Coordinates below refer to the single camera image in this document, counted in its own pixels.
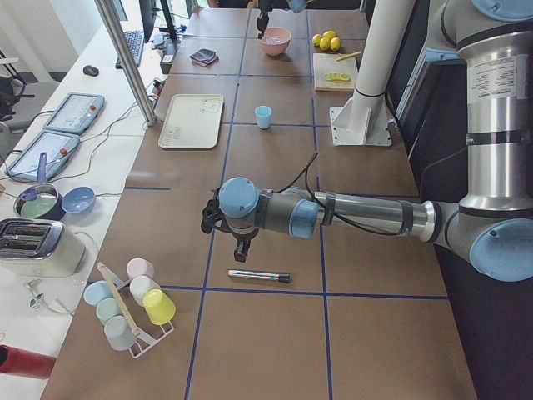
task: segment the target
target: pen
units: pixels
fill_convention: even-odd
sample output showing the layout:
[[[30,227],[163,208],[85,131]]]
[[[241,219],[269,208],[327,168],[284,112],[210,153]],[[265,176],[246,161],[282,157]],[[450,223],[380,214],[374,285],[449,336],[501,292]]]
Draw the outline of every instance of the pen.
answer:
[[[243,269],[228,269],[227,276],[232,278],[262,279],[267,281],[277,281],[282,283],[291,282],[291,274],[287,272],[263,272],[247,271]]]

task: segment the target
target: silver toaster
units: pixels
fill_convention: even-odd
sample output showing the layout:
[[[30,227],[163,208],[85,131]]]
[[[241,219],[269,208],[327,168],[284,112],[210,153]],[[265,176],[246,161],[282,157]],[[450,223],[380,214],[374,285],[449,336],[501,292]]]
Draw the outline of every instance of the silver toaster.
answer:
[[[0,266],[18,275],[66,277],[85,245],[59,221],[10,218],[0,222]]]

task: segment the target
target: brown table surface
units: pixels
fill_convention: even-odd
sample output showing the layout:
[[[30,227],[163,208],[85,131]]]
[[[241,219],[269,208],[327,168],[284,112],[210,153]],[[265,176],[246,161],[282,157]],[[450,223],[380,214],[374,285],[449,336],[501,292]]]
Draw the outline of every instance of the brown table surface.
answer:
[[[351,94],[313,90],[312,35],[333,28],[342,53],[363,49],[364,15],[275,10],[270,26],[293,39],[274,58],[255,39],[257,15],[193,14],[156,112],[164,118],[176,93],[222,94],[218,144],[162,150],[162,123],[148,128],[98,256],[122,279],[131,258],[151,261],[177,304],[176,331],[133,359],[108,346],[94,307],[81,301],[42,398],[476,398],[430,244],[347,227],[317,228],[308,240],[262,231],[240,264],[231,235],[201,232],[212,189],[235,176],[282,188],[315,150],[314,188],[418,200],[401,137],[392,132],[391,147],[334,147],[329,107]],[[219,61],[192,64],[199,48]],[[273,109],[264,131],[254,123],[261,104]],[[285,271],[292,281],[232,280],[228,268]],[[121,293],[137,323],[153,329]]]

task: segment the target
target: table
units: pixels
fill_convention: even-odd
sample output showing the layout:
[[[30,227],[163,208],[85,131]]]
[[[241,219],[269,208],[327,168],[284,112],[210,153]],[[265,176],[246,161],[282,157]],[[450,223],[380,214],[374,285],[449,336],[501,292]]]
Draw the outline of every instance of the table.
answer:
[[[265,284],[229,279],[226,270],[242,266],[232,237],[200,231],[212,189],[242,175],[281,188],[315,150],[314,188],[417,200],[401,137],[392,132],[387,148],[333,147],[329,107],[349,94],[312,89],[312,34],[335,27],[344,53],[361,50],[364,16],[276,10],[270,26],[290,28],[293,39],[273,58],[255,39],[257,14],[192,16],[156,113],[164,118],[176,93],[222,94],[218,144],[162,150],[161,123],[148,128],[97,257],[122,279],[129,259],[152,262],[177,304],[177,330],[134,360],[111,350],[94,307],[80,302],[42,398],[476,398],[431,245],[343,227],[319,227],[308,240],[260,232],[246,268],[293,277]],[[219,62],[193,65],[199,48]],[[255,125],[260,104],[273,109],[266,131]],[[99,279],[91,271],[89,281]]]
[[[145,132],[143,116],[138,107],[135,107],[126,119],[113,125],[109,138],[95,152],[89,172],[80,177],[64,178],[87,170],[92,151],[105,138],[105,135],[99,137],[98,134],[128,110],[135,101],[124,72],[114,67],[116,59],[117,53],[111,39],[105,28],[101,28],[43,109],[54,110],[70,92],[97,93],[106,98],[106,106],[101,115],[82,135],[82,141],[90,140],[82,144],[67,167],[58,175],[58,178],[62,179],[53,184],[62,194],[78,186],[89,186],[96,194],[114,194],[98,197],[96,206],[90,214],[83,216],[68,214],[62,219],[72,231],[79,233],[78,237],[85,243],[87,250],[76,273],[72,276],[43,278],[38,285],[45,299],[57,310],[61,310],[61,307],[54,302],[55,299],[59,299],[69,310],[77,307],[88,274],[97,257],[96,246],[102,245],[124,188],[126,176]],[[139,68],[146,85],[153,78],[165,77],[161,74],[159,60],[158,54],[151,52],[147,45]],[[87,64],[98,67],[100,70],[98,77],[83,75],[83,66]],[[37,118],[21,138],[17,149],[24,149],[41,131],[46,121],[46,116]],[[7,163],[11,163],[15,157],[16,155],[10,156]],[[0,175],[5,177],[5,166],[2,166]],[[18,195],[28,187],[26,183],[7,179],[3,179],[2,184],[6,187],[6,192],[12,195]],[[14,198],[8,195],[3,194],[0,197],[0,219],[16,217],[13,212],[13,202]],[[30,308],[31,297],[23,284],[31,279],[18,276],[6,268],[0,268],[0,304],[2,304],[0,332],[5,333],[2,343],[57,356],[72,318],[69,315],[54,314],[42,307],[37,311]],[[40,398],[46,383],[46,380],[3,374],[0,376],[0,392],[3,398],[31,400]]]

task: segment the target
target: blue handle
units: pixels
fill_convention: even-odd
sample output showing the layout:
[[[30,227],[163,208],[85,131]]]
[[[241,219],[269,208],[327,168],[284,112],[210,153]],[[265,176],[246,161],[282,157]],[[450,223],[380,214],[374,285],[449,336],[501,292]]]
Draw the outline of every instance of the blue handle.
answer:
[[[37,183],[47,183],[47,158],[48,153],[42,152],[39,156],[39,165],[37,167]]]

